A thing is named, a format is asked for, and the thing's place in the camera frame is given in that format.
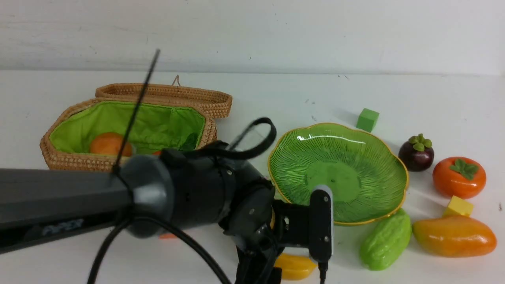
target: gold rim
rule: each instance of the gold rim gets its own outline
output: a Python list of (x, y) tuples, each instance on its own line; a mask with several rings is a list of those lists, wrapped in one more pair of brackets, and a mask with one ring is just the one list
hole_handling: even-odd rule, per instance
[(384, 218), (387, 218), (391, 215), (393, 215), (394, 213), (396, 213), (400, 208), (401, 206), (403, 205), (403, 203), (405, 202), (405, 198), (407, 198), (407, 188), (409, 188), (409, 183), (410, 183), (410, 177), (409, 177), (409, 171), (407, 170), (407, 167), (405, 166), (405, 164), (401, 161), (401, 159), (395, 155), (392, 151), (391, 151), (391, 148), (379, 137), (369, 133), (369, 132), (366, 132), (366, 131), (363, 131), (363, 130), (360, 130), (360, 129), (352, 129), (350, 127), (347, 127), (345, 125), (342, 125), (342, 124), (338, 124), (338, 123), (332, 123), (332, 122), (321, 122), (321, 123), (316, 123), (316, 124), (313, 124), (309, 127), (299, 127), (299, 128), (295, 128), (295, 129), (292, 129), (286, 133), (284, 133), (280, 138), (279, 140), (277, 141), (277, 143), (275, 144), (275, 147), (273, 148), (273, 150), (270, 152), (270, 155), (268, 156), (268, 174), (270, 175), (271, 179), (272, 179), (272, 182), (274, 183), (274, 186), (275, 186), (275, 189), (277, 190), (277, 192), (282, 196), (282, 198), (287, 202), (287, 203), (291, 203), (290, 200), (288, 200), (288, 198), (286, 198), (286, 196), (284, 196), (284, 194), (281, 192), (281, 190), (279, 189), (279, 186), (277, 185), (277, 182), (275, 181), (273, 175), (272, 175), (272, 171), (270, 170), (270, 159), (272, 158), (272, 154), (274, 153), (275, 150), (277, 150), (277, 147), (279, 147), (279, 144), (281, 142), (281, 140), (290, 132), (293, 132), (293, 131), (296, 131), (296, 130), (300, 130), (300, 129), (310, 129), (311, 127), (314, 127), (314, 126), (318, 126), (318, 125), (322, 125), (322, 124), (331, 124), (331, 125), (338, 125), (338, 126), (342, 126), (344, 128), (347, 128), (351, 131), (356, 131), (356, 132), (362, 132), (362, 133), (365, 133), (365, 134), (368, 134), (376, 139), (378, 139), (379, 141), (381, 141), (385, 146), (386, 148), (389, 150), (389, 152), (391, 153), (391, 155), (393, 155), (399, 162), (400, 164), (403, 166), (403, 169), (405, 170), (405, 175), (407, 176), (407, 182), (405, 183), (405, 188), (403, 189), (403, 198), (401, 199), (401, 202), (400, 204), (394, 209), (392, 210), (391, 212), (387, 213), (386, 215), (384, 216), (381, 216), (381, 217), (377, 217), (377, 218), (374, 218), (374, 219), (370, 219), (370, 220), (367, 220), (367, 221), (362, 221), (362, 222), (355, 222), (355, 223), (345, 223), (345, 222), (338, 222), (338, 221), (333, 221), (333, 224), (334, 225), (346, 225), (346, 226), (357, 226), (357, 225), (365, 225), (365, 224), (370, 224), (370, 223), (373, 223), (375, 221), (379, 221), (381, 219), (384, 219)]

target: yellow cube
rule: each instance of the yellow cube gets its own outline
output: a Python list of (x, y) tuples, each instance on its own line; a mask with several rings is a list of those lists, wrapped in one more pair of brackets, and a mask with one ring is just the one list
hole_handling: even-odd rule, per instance
[(470, 217), (473, 211), (473, 204), (457, 196), (453, 196), (445, 209), (443, 217), (451, 215), (463, 215)]

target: basket lid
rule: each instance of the basket lid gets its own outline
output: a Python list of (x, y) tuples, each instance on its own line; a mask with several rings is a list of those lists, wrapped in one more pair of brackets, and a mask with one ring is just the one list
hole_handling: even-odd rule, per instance
[[(137, 97), (142, 89), (142, 83), (114, 83), (96, 89), (97, 98), (125, 99)], [(145, 97), (172, 105), (196, 106), (212, 118), (228, 117), (233, 97), (220, 91), (182, 87), (179, 75), (172, 85), (149, 84)]]

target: wicker basket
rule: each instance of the wicker basket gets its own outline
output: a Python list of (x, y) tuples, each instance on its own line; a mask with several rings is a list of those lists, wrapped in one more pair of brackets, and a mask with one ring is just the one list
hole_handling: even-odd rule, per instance
[[(154, 101), (160, 100), (168, 102), (173, 106), (187, 105), (199, 107), (208, 112), (212, 118), (228, 117), (230, 114), (232, 96), (227, 93), (198, 88), (182, 87), (179, 82), (179, 75), (175, 77), (172, 85), (149, 84), (145, 98)], [(142, 88), (141, 83), (116, 83), (96, 89), (97, 98), (136, 98)]]
[[(140, 88), (141, 84), (111, 84), (100, 87), (96, 90), (95, 99), (71, 106), (65, 110), (40, 141), (42, 155), (49, 169), (110, 171), (116, 157), (61, 152), (55, 149), (49, 136), (60, 123), (97, 103), (103, 101), (135, 102)], [(190, 107), (204, 116), (206, 122), (197, 149), (217, 139), (214, 118), (228, 116), (231, 101), (230, 95), (221, 92), (167, 85), (149, 85), (147, 96), (143, 100), (147, 104)], [(128, 157), (123, 157), (121, 163), (124, 163), (127, 159)]]

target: persimmon calyx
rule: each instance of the persimmon calyx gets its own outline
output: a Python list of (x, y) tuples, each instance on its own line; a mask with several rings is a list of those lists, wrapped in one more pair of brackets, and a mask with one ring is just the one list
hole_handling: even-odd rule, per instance
[(472, 180), (475, 174), (479, 171), (479, 166), (475, 164), (467, 164), (463, 159), (456, 159), (454, 165), (450, 165), (449, 169), (460, 173), (467, 180)]

